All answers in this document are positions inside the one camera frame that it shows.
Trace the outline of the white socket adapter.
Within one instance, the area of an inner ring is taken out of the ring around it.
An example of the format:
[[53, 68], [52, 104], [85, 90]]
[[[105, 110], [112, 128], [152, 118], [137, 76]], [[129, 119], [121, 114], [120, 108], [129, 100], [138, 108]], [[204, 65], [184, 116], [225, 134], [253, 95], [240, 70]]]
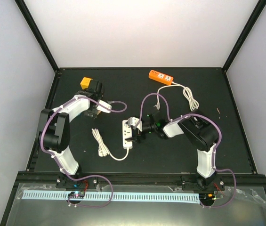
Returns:
[[122, 146], [124, 149], [131, 149], [133, 147], [132, 128], [128, 124], [128, 120], [122, 121]]

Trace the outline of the yellow cube socket adapter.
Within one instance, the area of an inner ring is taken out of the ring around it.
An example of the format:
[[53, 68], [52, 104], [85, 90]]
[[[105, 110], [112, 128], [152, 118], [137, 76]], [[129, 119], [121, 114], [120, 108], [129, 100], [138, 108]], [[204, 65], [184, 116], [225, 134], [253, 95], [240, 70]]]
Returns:
[[85, 89], [92, 88], [92, 85], [91, 85], [92, 81], [93, 81], [92, 78], [83, 77], [83, 79], [80, 82], [81, 89], [85, 90]]

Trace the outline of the orange power strip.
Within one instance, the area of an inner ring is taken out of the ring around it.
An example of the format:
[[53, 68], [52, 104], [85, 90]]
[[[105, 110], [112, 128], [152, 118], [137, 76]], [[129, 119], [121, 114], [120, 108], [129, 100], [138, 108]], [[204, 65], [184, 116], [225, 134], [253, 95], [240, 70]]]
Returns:
[[171, 85], [173, 82], [173, 77], [166, 75], [164, 73], [151, 70], [148, 74], [148, 78], [157, 82], [160, 82], [165, 85]]

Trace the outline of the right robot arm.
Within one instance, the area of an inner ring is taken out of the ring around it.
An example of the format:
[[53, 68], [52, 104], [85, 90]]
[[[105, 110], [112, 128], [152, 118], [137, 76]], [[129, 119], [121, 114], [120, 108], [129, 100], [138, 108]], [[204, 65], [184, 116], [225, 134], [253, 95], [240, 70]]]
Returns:
[[217, 174], [216, 149], [222, 138], [217, 125], [199, 110], [170, 121], [165, 120], [159, 111], [148, 117], [147, 121], [136, 117], [123, 121], [123, 143], [141, 142], [149, 133], [155, 133], [160, 139], [185, 135], [197, 150], [196, 184], [201, 190], [211, 187]]

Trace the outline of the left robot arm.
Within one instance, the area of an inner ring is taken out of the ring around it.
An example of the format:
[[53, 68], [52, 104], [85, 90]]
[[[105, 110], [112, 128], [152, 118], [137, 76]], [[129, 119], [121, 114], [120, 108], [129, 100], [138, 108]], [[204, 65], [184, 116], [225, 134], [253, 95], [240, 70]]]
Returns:
[[83, 176], [78, 173], [80, 165], [69, 147], [70, 122], [81, 113], [96, 118], [101, 113], [98, 103], [104, 95], [102, 82], [94, 79], [83, 78], [81, 88], [66, 103], [41, 111], [36, 135], [36, 142], [57, 162], [60, 171], [68, 175], [66, 181], [73, 188], [82, 185]]

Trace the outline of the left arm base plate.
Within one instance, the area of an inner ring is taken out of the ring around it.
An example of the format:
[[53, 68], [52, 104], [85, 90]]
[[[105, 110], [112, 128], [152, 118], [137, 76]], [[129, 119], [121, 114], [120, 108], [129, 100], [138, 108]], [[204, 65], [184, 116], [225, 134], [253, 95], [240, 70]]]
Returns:
[[56, 180], [56, 188], [66, 190], [87, 190], [97, 185], [98, 177], [91, 177], [80, 181], [73, 181], [67, 175], [60, 173]]

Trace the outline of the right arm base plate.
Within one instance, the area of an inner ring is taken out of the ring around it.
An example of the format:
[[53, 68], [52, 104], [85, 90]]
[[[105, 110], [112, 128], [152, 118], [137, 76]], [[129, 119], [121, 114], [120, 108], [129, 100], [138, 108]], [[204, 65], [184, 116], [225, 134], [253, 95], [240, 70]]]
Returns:
[[199, 174], [187, 174], [181, 176], [179, 184], [185, 190], [214, 192], [218, 189], [221, 191], [225, 190], [221, 182], [222, 178], [216, 174], [213, 174], [209, 178], [204, 178]]

